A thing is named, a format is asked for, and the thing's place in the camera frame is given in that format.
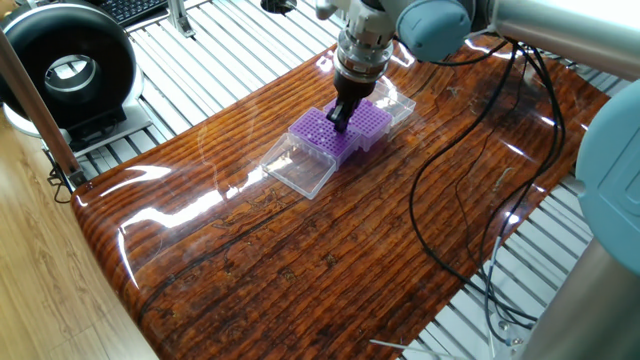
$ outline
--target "clear plastic lid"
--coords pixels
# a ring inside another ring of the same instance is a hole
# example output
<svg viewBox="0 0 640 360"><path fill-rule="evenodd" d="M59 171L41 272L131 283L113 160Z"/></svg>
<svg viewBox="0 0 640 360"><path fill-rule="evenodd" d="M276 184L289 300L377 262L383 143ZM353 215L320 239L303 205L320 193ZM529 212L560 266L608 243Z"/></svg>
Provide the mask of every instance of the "clear plastic lid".
<svg viewBox="0 0 640 360"><path fill-rule="evenodd" d="M391 116L391 127L403 121L416 108L416 102L408 97L400 94L395 87L385 85L382 80L378 80L376 88L371 95L367 97L378 109L382 109Z"/></svg>
<svg viewBox="0 0 640 360"><path fill-rule="evenodd" d="M331 156L286 133L260 161L262 169L287 186L313 199L336 172Z"/></svg>

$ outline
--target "wooden table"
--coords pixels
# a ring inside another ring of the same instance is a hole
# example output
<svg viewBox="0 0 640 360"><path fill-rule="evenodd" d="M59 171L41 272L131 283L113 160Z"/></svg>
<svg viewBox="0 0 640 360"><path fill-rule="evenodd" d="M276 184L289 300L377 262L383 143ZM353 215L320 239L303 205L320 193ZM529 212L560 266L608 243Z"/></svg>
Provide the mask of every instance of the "wooden table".
<svg viewBox="0 0 640 360"><path fill-rule="evenodd" d="M453 60L479 54L466 48ZM397 353L369 339L414 338L460 288L418 243L409 190L424 161L482 110L509 49L459 68L418 64L396 49L382 81L413 98L415 113L388 142L352 155L310 201L265 175L259 161L293 121L335 96L331 55L75 192L73 209L96 259L161 358L390 358ZM569 171L607 101L560 64L548 65L567 143L520 219ZM418 187L425 238L465 275L476 267L455 188L475 253L491 211L535 172L551 144L548 96L534 75L527 73L518 107L504 116L516 101L518 72L490 116Z"/></svg>

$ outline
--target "pipette tip box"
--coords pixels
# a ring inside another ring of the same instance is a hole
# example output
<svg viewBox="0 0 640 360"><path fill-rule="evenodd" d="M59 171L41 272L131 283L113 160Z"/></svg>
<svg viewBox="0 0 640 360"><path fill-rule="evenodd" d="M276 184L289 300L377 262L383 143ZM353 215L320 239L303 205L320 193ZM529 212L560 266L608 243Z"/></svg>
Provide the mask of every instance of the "pipette tip box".
<svg viewBox="0 0 640 360"><path fill-rule="evenodd" d="M406 119L415 102L395 89L378 83L371 96L354 111L345 133L340 134L325 112L311 108L289 127L260 161L262 169L308 199L313 199L331 175L359 148L371 146Z"/></svg>

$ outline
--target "wooden floor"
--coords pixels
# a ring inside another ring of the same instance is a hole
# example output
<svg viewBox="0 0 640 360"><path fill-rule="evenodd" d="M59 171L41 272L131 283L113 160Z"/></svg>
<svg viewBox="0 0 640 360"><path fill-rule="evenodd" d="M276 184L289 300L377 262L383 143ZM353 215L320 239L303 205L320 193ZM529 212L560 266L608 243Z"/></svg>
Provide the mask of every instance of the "wooden floor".
<svg viewBox="0 0 640 360"><path fill-rule="evenodd" d="M40 142L0 116L0 359L156 359L53 200Z"/></svg>

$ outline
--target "metal grating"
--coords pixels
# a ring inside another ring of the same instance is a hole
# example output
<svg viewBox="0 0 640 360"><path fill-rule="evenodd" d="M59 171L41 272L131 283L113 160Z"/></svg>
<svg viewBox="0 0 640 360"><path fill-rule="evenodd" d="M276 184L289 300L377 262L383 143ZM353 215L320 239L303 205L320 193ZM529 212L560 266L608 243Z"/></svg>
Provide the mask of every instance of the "metal grating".
<svg viewBox="0 0 640 360"><path fill-rule="evenodd" d="M127 29L144 73L151 126L78 158L91 179L186 131L333 45L342 20L320 21L313 0L286 17L256 1L187 1L196 35L165 17Z"/></svg>
<svg viewBox="0 0 640 360"><path fill-rule="evenodd" d="M493 282L501 300L539 317L593 238L578 203L573 176L560 185L498 251ZM476 275L472 280L484 287ZM464 359L492 360L484 297L466 286L408 346ZM400 359L433 359L405 350Z"/></svg>

